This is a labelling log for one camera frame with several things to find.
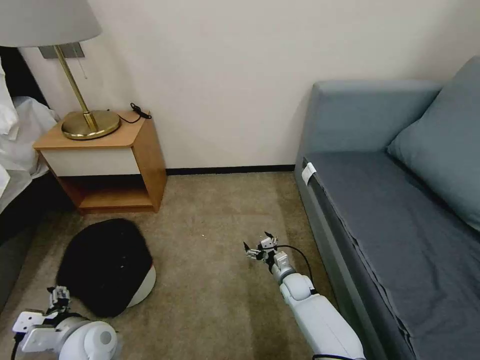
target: black cable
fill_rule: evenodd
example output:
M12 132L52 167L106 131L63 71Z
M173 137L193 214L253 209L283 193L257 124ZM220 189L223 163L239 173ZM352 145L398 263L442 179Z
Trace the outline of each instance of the black cable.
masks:
M311 357L311 360L315 359L339 359L339 360L354 360L351 357L345 357L340 355L330 355L330 354L317 354Z
M271 250L271 249L277 250L277 249L279 249L279 248L289 248L289 249L293 249L293 250L299 252L301 256L303 256L303 260L305 260L306 267L308 268L308 274L310 275L310 276L309 276L309 277L310 277L310 281L311 281L311 283L313 284L313 283L314 283L314 277L313 277L313 275L312 275L312 268L310 267L310 263L309 263L307 257L305 256L305 254L304 254L301 250L299 250L299 249L297 249L295 246L291 246L291 245L277 245L277 246L273 246L273 247L262 247L262 250Z
M141 118L144 118L144 119L151 119L152 118L152 115L149 115L149 114L143 112L142 109L140 108L140 106L135 105L133 102L130 103L130 106L131 106L131 109L138 114L138 119L136 119L134 121L128 121L127 119L118 115L120 117L120 119L122 119L124 122L129 123L129 124L135 124Z
M17 332L13 339L15 340L15 345L13 345L13 349L11 350L11 357L10 360L15 360L17 356L17 350L19 348L20 342L24 339L25 333L24 332Z
M15 341L15 345L13 345L13 349L11 350L11 357L10 360L15 360L17 356L17 349L19 348L19 342Z

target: sofa cushion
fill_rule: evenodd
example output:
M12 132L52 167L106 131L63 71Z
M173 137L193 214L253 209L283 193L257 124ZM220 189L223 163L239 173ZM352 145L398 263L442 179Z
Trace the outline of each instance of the sofa cushion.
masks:
M388 152L480 231L480 57L463 66Z
M480 234L385 152L305 157L415 355L480 354Z

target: black baseboard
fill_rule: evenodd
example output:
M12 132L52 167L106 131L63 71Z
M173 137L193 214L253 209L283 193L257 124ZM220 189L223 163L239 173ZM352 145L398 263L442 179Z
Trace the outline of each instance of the black baseboard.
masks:
M166 169L167 175L241 174L292 172L295 165L227 166L227 167L181 167Z

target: carpet floor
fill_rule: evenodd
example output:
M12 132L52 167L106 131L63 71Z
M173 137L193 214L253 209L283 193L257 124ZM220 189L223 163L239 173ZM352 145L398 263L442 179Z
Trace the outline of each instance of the carpet floor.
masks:
M24 309L48 307L65 248L84 227L123 217L140 228L157 271L151 294L107 321L123 341L121 359L300 360L312 352L266 265L245 257L264 231L307 255L320 294L334 302L291 172L171 176L158 213L49 213L38 227L15 288L0 314L0 359ZM295 268L307 274L301 256ZM95 317L79 300L73 311ZM17 359L55 359L20 352Z

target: nightstand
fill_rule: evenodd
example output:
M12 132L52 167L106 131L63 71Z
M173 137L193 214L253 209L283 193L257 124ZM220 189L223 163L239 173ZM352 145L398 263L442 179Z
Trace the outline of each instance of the nightstand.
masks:
M118 114L138 118L133 111ZM158 211L167 175L152 119L122 120L117 131L93 140L68 139L61 124L33 147L81 214Z

